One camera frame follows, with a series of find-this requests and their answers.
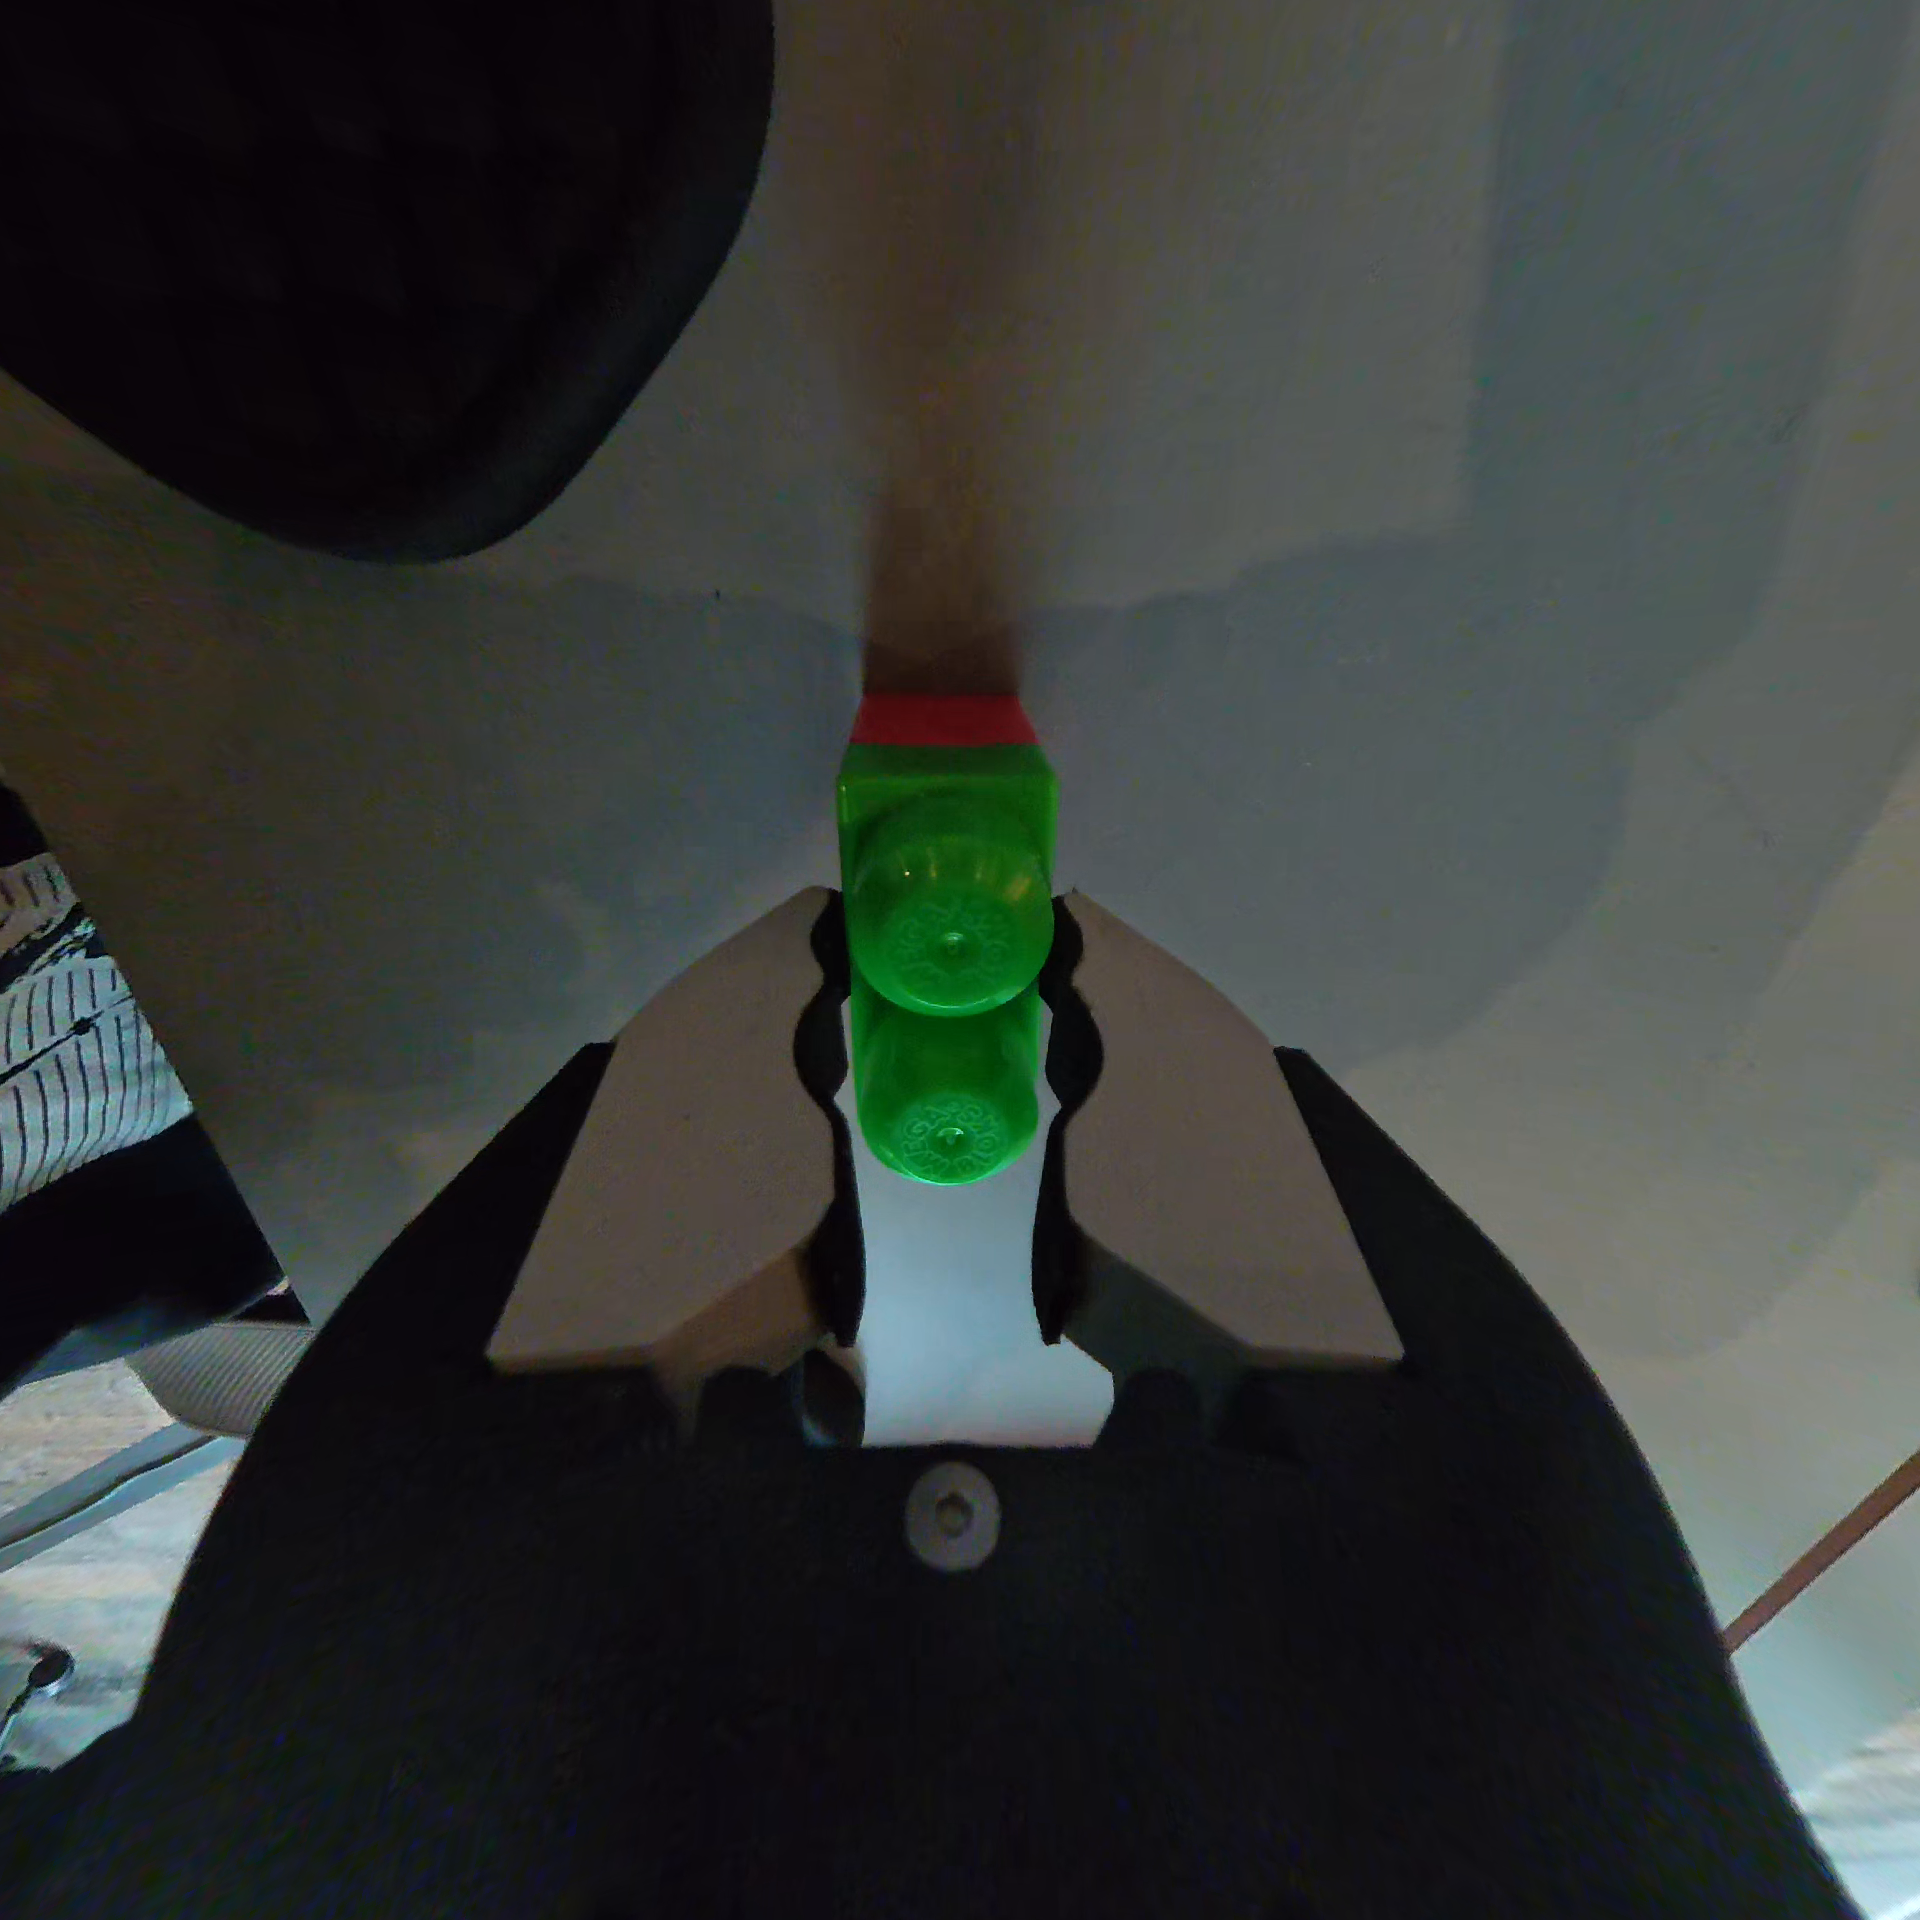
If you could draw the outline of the grey cloth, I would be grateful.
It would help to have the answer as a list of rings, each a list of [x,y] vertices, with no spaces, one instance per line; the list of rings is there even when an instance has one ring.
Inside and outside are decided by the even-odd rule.
[[[163,1341],[128,1365],[174,1424],[246,1442],[313,1341],[312,1327],[227,1321]]]

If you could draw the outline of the red mega block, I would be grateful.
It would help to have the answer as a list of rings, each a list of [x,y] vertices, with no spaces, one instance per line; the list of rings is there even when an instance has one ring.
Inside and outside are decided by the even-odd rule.
[[[1040,742],[1014,695],[872,693],[854,709],[848,746],[986,752]]]

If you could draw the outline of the green mega block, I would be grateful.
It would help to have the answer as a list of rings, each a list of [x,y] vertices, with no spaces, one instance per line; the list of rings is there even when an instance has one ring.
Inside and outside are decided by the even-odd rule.
[[[1059,781],[1043,749],[846,749],[835,829],[854,1117],[915,1185],[984,1185],[1040,1127]]]

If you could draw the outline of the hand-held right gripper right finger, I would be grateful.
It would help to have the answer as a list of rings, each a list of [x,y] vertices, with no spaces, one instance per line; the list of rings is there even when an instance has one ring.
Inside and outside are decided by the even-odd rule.
[[[1083,895],[1040,974],[1048,1125],[1030,1298],[1048,1344],[1200,1397],[1385,1370],[1401,1336],[1278,1053],[1186,963]]]

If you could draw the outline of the striped black white garment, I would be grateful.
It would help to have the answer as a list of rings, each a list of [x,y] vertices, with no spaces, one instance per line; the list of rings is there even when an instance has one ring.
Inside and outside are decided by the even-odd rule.
[[[281,1262],[25,801],[3,790],[3,1390],[275,1295]]]

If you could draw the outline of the black textured mat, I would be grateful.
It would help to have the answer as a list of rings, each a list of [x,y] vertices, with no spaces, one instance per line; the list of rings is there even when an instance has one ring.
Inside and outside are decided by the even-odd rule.
[[[3,361],[188,502],[337,560],[541,515],[753,205],[765,3],[3,7]]]

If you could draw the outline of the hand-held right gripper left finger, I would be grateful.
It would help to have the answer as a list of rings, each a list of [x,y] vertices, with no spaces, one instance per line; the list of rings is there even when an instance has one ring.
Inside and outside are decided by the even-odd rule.
[[[627,1023],[486,1344],[501,1374],[637,1370],[691,1424],[755,1370],[810,1442],[862,1442],[848,998],[841,896],[804,887]]]

